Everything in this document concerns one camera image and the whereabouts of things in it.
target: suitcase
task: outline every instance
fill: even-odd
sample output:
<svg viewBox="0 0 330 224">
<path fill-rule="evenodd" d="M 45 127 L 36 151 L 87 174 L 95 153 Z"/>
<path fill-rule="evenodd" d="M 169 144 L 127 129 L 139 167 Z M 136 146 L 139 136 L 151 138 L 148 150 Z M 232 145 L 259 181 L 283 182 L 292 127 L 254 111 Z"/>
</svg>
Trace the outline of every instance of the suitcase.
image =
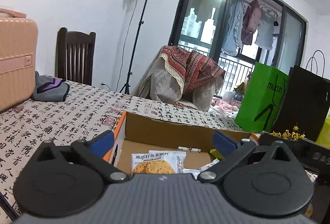
<svg viewBox="0 0 330 224">
<path fill-rule="evenodd" d="M 35 88 L 37 24 L 0 9 L 0 111 L 28 99 Z"/>
</svg>

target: wooden chair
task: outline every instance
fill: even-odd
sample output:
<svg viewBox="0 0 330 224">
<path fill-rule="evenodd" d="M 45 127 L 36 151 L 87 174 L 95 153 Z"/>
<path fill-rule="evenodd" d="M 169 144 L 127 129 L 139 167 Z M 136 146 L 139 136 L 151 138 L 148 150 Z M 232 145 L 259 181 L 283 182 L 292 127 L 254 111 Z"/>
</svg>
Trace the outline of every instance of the wooden chair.
<svg viewBox="0 0 330 224">
<path fill-rule="evenodd" d="M 58 77 L 92 85 L 95 32 L 85 34 L 61 28 L 57 34 Z"/>
</svg>

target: maroon jacket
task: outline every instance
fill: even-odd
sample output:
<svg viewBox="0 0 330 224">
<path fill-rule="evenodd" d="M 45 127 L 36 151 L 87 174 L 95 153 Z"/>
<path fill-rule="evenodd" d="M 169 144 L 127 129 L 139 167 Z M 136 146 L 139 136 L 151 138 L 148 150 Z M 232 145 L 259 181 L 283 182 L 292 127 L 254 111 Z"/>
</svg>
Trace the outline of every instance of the maroon jacket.
<svg viewBox="0 0 330 224">
<path fill-rule="evenodd" d="M 257 0 L 249 3 L 249 7 L 243 17 L 243 28 L 240 39 L 244 45 L 252 45 L 253 34 L 255 33 L 261 17 L 261 9 Z"/>
</svg>

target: power cord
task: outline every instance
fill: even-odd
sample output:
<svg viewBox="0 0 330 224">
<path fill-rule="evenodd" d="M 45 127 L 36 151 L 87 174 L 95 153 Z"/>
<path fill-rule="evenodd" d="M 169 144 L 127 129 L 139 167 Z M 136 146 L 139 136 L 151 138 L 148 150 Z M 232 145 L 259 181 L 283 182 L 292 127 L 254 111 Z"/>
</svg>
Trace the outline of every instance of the power cord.
<svg viewBox="0 0 330 224">
<path fill-rule="evenodd" d="M 102 85 L 102 86 L 107 86 L 107 87 L 109 88 L 109 91 L 111 91 L 110 87 L 109 87 L 107 84 L 102 83 L 101 85 Z"/>
<path fill-rule="evenodd" d="M 135 1 L 135 6 L 134 6 L 134 9 L 133 9 L 133 13 L 132 13 L 132 16 L 131 16 L 131 20 L 129 21 L 129 24 L 128 24 L 128 28 L 127 28 L 127 32 L 126 32 L 126 37 L 125 37 L 125 40 L 124 40 L 123 54 L 121 55 L 121 65 L 120 65 L 119 78 L 118 78 L 118 82 L 117 82 L 116 92 L 117 92 L 117 90 L 118 90 L 118 85 L 119 85 L 119 80 L 120 80 L 121 70 L 122 70 L 122 68 L 123 68 L 123 63 L 124 63 L 124 50 L 125 50 L 126 39 L 127 39 L 127 36 L 128 36 L 129 27 L 131 26 L 131 23 L 132 23 L 132 19 L 133 19 L 133 16 L 134 16 L 134 12 L 135 12 L 136 4 L 137 4 L 137 3 L 138 3 L 138 0 Z"/>
</svg>

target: screw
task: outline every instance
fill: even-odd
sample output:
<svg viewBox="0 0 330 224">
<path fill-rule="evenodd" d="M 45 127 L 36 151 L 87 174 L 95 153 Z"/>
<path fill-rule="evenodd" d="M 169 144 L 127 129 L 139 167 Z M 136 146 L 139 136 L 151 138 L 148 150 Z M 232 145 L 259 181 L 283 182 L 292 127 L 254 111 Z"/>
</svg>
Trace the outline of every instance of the screw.
<svg viewBox="0 0 330 224">
<path fill-rule="evenodd" d="M 116 181 L 121 181 L 124 180 L 126 178 L 126 174 L 123 172 L 113 172 L 110 175 L 110 178 Z"/>
<path fill-rule="evenodd" d="M 211 171 L 204 171 L 204 172 L 200 173 L 200 176 L 202 179 L 212 180 L 217 177 L 217 174 L 214 172 L 211 172 Z"/>
</svg>

